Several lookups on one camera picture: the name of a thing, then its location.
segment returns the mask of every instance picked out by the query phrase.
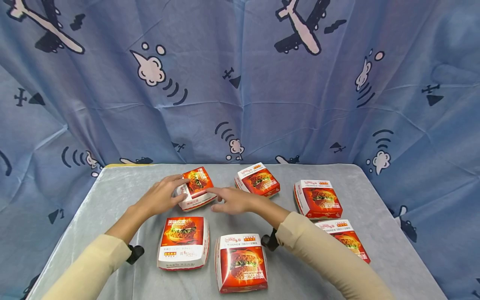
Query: burger box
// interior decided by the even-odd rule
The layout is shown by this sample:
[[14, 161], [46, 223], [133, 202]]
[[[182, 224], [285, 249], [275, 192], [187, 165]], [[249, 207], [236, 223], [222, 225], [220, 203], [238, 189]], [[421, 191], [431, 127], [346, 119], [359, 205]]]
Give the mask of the burger box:
[[353, 227], [348, 220], [322, 221], [315, 223], [315, 225], [330, 233], [330, 235], [352, 250], [353, 253], [358, 255], [358, 257], [363, 259], [367, 264], [370, 263], [370, 257], [368, 257], [363, 245], [360, 243], [359, 237], [355, 231], [353, 231]]
[[156, 265], [167, 271], [202, 267], [208, 258], [210, 229], [201, 216], [167, 218]]
[[235, 185], [241, 190], [265, 197], [271, 197], [280, 191], [280, 183], [262, 163], [238, 172], [235, 175]]
[[217, 239], [215, 274], [220, 293], [264, 289], [267, 258], [258, 234], [230, 234]]
[[183, 178], [190, 179], [190, 182], [177, 187], [175, 195], [187, 194], [187, 198], [179, 203], [184, 212], [199, 208], [216, 198], [215, 194], [206, 192], [206, 189], [213, 188], [213, 183], [204, 167], [183, 173]]
[[342, 216], [342, 206], [328, 180], [300, 180], [295, 183], [294, 194], [300, 213], [310, 220]]

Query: black clip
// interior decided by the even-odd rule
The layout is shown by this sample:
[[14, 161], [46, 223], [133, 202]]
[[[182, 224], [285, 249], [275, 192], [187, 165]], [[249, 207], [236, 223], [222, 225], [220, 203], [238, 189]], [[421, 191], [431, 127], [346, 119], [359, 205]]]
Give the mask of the black clip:
[[127, 259], [127, 262], [129, 264], [134, 264], [140, 258], [140, 256], [142, 256], [145, 253], [144, 248], [139, 245], [135, 247], [133, 247], [132, 245], [128, 245], [128, 248], [132, 251], [132, 254]]
[[265, 234], [264, 236], [262, 236], [262, 240], [260, 241], [262, 246], [266, 247], [268, 250], [272, 252], [275, 251], [275, 249], [278, 246], [280, 246], [278, 244], [278, 241], [276, 240], [275, 233], [276, 233], [276, 229], [273, 228], [272, 234], [270, 236], [268, 234]]

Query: blue curtain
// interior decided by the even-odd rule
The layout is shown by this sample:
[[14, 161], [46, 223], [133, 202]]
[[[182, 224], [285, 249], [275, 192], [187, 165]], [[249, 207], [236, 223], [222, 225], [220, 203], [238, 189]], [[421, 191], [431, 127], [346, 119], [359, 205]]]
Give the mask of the blue curtain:
[[480, 299], [476, 0], [4, 0], [0, 299], [111, 163], [353, 163]]

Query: gray velvet tablecloth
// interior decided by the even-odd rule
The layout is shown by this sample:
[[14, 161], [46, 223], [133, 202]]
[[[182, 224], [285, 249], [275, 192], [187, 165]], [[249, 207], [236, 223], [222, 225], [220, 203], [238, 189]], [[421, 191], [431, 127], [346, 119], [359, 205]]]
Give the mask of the gray velvet tablecloth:
[[[106, 168], [80, 206], [52, 253], [29, 300], [40, 299], [83, 249], [104, 233], [156, 181], [201, 165], [153, 165]], [[234, 174], [245, 165], [203, 165], [217, 187], [233, 186]], [[355, 165], [268, 165], [280, 182], [281, 191], [272, 201], [295, 211], [293, 185], [301, 179], [330, 180], [372, 262], [370, 266], [386, 282], [397, 299], [446, 299], [382, 199], [362, 170]], [[166, 272], [156, 267], [160, 235], [169, 216], [204, 216], [210, 223], [211, 248], [206, 265], [198, 270]], [[124, 263], [105, 285], [99, 299], [343, 299], [327, 281], [285, 249], [267, 251], [268, 289], [220, 295], [217, 289], [214, 241], [232, 233], [271, 233], [260, 217], [215, 214], [210, 205], [183, 213], [179, 207], [150, 218], [131, 242], [142, 245], [145, 254], [134, 264]]]

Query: beige sleeve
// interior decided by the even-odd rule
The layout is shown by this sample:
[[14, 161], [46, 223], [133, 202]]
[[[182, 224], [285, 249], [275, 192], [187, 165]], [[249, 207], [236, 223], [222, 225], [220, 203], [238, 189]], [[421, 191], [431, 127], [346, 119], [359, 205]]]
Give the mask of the beige sleeve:
[[43, 300], [95, 300], [110, 275], [131, 255], [124, 241], [102, 234], [83, 251]]
[[278, 243], [330, 281], [347, 300], [393, 300], [375, 271], [309, 219], [290, 213], [278, 227]]

